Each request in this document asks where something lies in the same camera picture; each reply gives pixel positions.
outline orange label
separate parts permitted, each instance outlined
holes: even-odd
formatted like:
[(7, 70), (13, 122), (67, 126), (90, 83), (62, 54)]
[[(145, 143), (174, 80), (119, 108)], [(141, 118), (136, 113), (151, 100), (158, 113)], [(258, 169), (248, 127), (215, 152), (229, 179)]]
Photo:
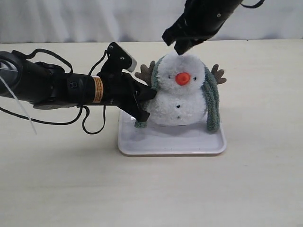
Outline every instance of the orange label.
[(103, 97), (103, 83), (100, 77), (93, 77), (95, 82), (95, 97), (93, 103), (100, 103)]

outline white tray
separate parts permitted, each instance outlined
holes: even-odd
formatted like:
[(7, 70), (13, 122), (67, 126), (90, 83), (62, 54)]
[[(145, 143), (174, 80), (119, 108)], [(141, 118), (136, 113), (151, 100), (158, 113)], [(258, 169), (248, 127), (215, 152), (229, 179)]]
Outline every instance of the white tray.
[(148, 122), (138, 129), (135, 119), (120, 112), (118, 147), (127, 156), (192, 156), (219, 155), (226, 149), (221, 124), (217, 133), (206, 131), (205, 122), (188, 126), (163, 127)]

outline white fluffy body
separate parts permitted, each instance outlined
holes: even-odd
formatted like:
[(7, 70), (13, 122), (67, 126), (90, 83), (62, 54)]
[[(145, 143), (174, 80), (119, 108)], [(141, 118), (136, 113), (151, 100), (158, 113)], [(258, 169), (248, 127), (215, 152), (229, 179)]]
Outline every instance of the white fluffy body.
[[(180, 86), (176, 82), (179, 73), (191, 75), (190, 82)], [(147, 106), (150, 120), (158, 125), (177, 126), (200, 122), (206, 114), (206, 102), (202, 85), (205, 80), (205, 65), (192, 55), (166, 55), (158, 66), (159, 91)]]

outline orange carrot nose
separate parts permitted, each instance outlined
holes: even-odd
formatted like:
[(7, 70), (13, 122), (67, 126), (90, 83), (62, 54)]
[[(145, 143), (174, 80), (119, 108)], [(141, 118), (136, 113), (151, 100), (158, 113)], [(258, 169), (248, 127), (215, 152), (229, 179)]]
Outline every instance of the orange carrot nose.
[(190, 81), (190, 74), (187, 72), (179, 73), (176, 76), (176, 83), (180, 86), (186, 85)]

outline white table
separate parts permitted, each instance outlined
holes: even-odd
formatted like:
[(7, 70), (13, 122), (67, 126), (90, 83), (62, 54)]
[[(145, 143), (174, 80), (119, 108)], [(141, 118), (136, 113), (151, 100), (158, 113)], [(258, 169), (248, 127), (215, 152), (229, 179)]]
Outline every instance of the white table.
[[(121, 44), (140, 64), (172, 47)], [(87, 73), (108, 44), (0, 44), (50, 49)], [(193, 50), (219, 63), (228, 148), (218, 157), (125, 157), (117, 149), (117, 108), (103, 133), (35, 124), (0, 113), (1, 227), (302, 227), (303, 40), (212, 41)], [(58, 63), (38, 54), (35, 61)], [(1, 106), (21, 113), (14, 100)], [(68, 121), (77, 109), (33, 110)], [(102, 126), (92, 109), (88, 128)]]

